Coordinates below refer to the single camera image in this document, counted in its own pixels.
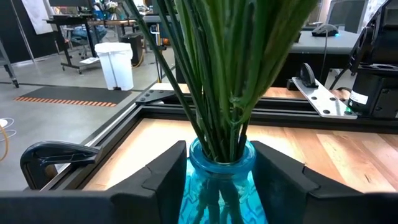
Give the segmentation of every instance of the paper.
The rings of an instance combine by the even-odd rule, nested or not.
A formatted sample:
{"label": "paper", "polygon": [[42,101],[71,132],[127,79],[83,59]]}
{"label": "paper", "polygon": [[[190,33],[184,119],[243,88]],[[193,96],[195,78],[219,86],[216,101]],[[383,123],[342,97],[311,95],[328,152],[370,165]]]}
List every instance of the paper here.
{"label": "paper", "polygon": [[49,14],[43,0],[22,0],[22,3],[37,35],[53,32],[51,25],[45,21],[49,19]]}
{"label": "paper", "polygon": [[361,103],[363,105],[366,105],[366,103],[368,102],[368,96],[356,93],[354,91],[351,91],[351,95],[349,96],[350,99],[352,99],[353,101],[357,102],[357,103]]}
{"label": "paper", "polygon": [[88,59],[82,60],[80,63],[91,64],[91,63],[97,62],[98,60],[99,60],[99,58],[90,57]]}

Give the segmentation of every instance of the black clamp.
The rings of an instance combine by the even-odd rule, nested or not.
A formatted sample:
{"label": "black clamp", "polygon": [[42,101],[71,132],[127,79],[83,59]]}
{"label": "black clamp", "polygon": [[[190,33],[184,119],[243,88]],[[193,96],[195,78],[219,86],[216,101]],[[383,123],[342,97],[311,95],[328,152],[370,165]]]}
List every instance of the black clamp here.
{"label": "black clamp", "polygon": [[28,147],[20,166],[30,189],[39,190],[57,175],[54,164],[94,164],[99,149],[60,141],[42,141]]}
{"label": "black clamp", "polygon": [[303,63],[296,77],[301,79],[305,87],[318,88],[315,81],[315,75],[313,74],[312,68],[309,64]]}

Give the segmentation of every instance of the trash can lid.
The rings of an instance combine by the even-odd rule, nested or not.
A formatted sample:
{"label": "trash can lid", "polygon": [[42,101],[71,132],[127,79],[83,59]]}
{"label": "trash can lid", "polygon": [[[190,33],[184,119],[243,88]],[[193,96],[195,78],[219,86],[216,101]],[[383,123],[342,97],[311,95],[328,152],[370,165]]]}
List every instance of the trash can lid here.
{"label": "trash can lid", "polygon": [[97,53],[109,53],[109,52],[122,52],[130,50],[131,46],[127,43],[100,43],[95,45],[95,51]]}

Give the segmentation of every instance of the hole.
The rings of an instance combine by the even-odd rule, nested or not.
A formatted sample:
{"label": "hole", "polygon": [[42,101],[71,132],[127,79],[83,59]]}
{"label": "hole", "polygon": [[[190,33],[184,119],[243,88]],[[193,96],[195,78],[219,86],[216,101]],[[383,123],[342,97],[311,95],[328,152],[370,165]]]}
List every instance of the hole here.
{"label": "hole", "polygon": [[394,69],[393,66],[388,66],[388,65],[378,65],[378,68],[385,68],[385,69]]}

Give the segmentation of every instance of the metal clamp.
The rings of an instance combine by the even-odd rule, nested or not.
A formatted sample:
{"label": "metal clamp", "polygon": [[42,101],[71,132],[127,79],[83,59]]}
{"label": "metal clamp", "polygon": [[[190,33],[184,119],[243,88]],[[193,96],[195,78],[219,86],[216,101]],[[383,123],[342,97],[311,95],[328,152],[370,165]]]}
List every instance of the metal clamp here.
{"label": "metal clamp", "polygon": [[308,64],[303,64],[298,77],[293,77],[292,81],[321,117],[337,119],[358,117],[313,77],[312,69]]}
{"label": "metal clamp", "polygon": [[99,149],[60,141],[42,141],[27,148],[20,166],[30,189],[39,190],[58,173],[54,164],[94,164]]}

